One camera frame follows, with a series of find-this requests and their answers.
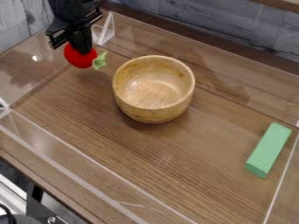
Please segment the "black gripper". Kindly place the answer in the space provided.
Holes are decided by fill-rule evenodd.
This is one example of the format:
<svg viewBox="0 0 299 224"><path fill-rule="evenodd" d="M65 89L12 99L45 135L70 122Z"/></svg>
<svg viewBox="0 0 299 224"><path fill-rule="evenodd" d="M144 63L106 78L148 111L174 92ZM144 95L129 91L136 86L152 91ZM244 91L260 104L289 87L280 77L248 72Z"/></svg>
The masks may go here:
<svg viewBox="0 0 299 224"><path fill-rule="evenodd" d="M101 18L101 11L94 11L73 23L64 22L54 17L45 30L50 48L57 49L64 43L69 43L72 48L77 50L80 54L88 54L92 49L90 26Z"/></svg>

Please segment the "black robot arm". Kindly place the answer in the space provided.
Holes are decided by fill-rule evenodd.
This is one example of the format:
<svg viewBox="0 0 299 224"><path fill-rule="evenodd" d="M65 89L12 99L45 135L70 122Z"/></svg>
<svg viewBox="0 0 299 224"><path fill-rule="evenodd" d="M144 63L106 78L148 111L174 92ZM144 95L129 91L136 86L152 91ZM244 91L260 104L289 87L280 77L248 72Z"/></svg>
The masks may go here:
<svg viewBox="0 0 299 224"><path fill-rule="evenodd" d="M45 30L53 49L69 42L81 54L92 48L90 26L102 18L102 0L48 0L53 20Z"/></svg>

